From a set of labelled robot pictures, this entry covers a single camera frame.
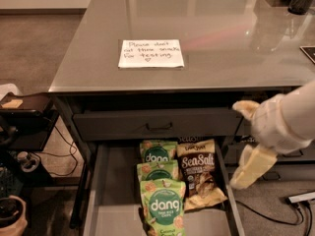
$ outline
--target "floor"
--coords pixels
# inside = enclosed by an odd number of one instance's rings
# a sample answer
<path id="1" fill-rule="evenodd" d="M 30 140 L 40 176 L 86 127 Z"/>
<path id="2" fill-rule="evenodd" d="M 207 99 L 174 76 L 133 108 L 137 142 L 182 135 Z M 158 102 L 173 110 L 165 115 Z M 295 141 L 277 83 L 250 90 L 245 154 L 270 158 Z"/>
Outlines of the floor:
<path id="1" fill-rule="evenodd" d="M 0 85 L 13 83 L 24 95 L 48 91 L 81 18 L 82 15 L 0 15 Z M 71 148 L 76 162 L 64 140 L 72 143 L 59 118 L 44 151 L 37 155 L 52 177 L 71 173 L 69 177 L 79 178 L 83 160 Z M 81 235 L 82 228 L 69 227 L 76 191 L 76 186 L 32 189 L 28 194 L 31 220 L 25 236 Z"/>
<path id="2" fill-rule="evenodd" d="M 14 83 L 23 94 L 47 91 L 60 65 L 82 15 L 0 15 L 0 84 Z M 57 128 L 71 143 L 61 120 Z M 75 166 L 66 144 L 54 130 L 43 153 L 42 163 L 47 171 L 67 174 Z M 78 166 L 71 176 L 80 176 L 83 161 L 76 152 Z M 284 203 L 284 197 L 315 190 L 315 181 L 258 182 L 235 197 L 265 215 L 297 221 L 295 210 Z M 31 223 L 25 235 L 55 236 L 81 235 L 81 229 L 70 229 L 69 221 L 76 188 L 38 188 L 31 193 Z M 295 236 L 304 235 L 309 216 L 305 208 L 305 221 L 298 226 L 274 223 L 242 206 L 238 207 L 246 235 Z"/>

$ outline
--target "white robotic hand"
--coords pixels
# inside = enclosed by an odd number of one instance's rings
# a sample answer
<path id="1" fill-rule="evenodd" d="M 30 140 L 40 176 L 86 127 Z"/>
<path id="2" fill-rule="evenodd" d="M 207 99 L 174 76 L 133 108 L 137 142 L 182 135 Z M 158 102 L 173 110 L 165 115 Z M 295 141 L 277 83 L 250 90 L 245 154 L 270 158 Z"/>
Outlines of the white robotic hand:
<path id="1" fill-rule="evenodd" d="M 233 105 L 233 109 L 240 112 L 251 123 L 253 123 L 253 117 L 259 107 L 259 103 L 250 100 L 237 101 Z M 231 187 L 234 189 L 249 187 L 276 162 L 277 153 L 274 150 L 263 145 L 245 146 L 239 158 L 239 166 L 230 180 Z"/>
<path id="2" fill-rule="evenodd" d="M 262 104 L 242 100 L 233 109 L 251 122 L 251 134 L 259 142 L 246 147 L 230 184 L 244 189 L 276 162 L 277 155 L 308 147 L 315 138 L 315 81 L 291 93 L 278 94 Z"/>

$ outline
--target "green snack bag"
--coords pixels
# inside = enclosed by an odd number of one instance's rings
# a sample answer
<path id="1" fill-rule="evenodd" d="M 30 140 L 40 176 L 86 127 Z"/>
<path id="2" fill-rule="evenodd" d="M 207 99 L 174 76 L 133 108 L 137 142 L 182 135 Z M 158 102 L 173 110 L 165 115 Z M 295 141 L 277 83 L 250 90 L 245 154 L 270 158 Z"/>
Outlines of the green snack bag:
<path id="1" fill-rule="evenodd" d="M 184 236 L 184 182 L 157 179 L 140 183 L 142 207 L 150 236 Z"/>
<path id="2" fill-rule="evenodd" d="M 139 163 L 137 164 L 137 173 L 139 181 L 156 180 L 160 178 L 178 180 L 178 162 L 177 160 L 170 160 Z"/>
<path id="3" fill-rule="evenodd" d="M 140 143 L 143 162 L 170 161 L 176 155 L 177 142 L 167 140 L 144 140 Z"/>

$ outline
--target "snack bag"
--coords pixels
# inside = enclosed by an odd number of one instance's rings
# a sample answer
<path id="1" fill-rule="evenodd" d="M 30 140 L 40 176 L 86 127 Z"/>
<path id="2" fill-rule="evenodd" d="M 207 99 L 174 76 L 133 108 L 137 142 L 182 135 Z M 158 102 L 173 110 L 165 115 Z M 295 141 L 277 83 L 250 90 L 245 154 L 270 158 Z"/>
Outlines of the snack bag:
<path id="1" fill-rule="evenodd" d="M 143 162 L 170 161 L 176 155 L 177 142 L 166 140 L 144 140 L 140 143 Z"/>
<path id="2" fill-rule="evenodd" d="M 149 236 L 184 236 L 185 183 L 157 179 L 140 183 L 142 207 Z"/>
<path id="3" fill-rule="evenodd" d="M 139 163 L 137 164 L 137 173 L 139 181 L 156 180 L 160 178 L 178 180 L 178 162 L 177 160 L 170 160 Z"/>
<path id="4" fill-rule="evenodd" d="M 212 175 L 216 169 L 214 140 L 181 144 L 177 155 L 188 189 L 185 210 L 212 207 L 226 200 Z"/>

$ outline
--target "white paper note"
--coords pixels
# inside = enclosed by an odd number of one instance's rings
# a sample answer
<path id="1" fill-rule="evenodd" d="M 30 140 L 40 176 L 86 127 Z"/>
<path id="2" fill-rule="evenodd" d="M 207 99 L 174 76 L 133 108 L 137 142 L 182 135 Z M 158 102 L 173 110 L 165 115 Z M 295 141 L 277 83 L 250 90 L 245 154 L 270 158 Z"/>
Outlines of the white paper note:
<path id="1" fill-rule="evenodd" d="M 118 67 L 184 67 L 179 40 L 124 40 Z"/>

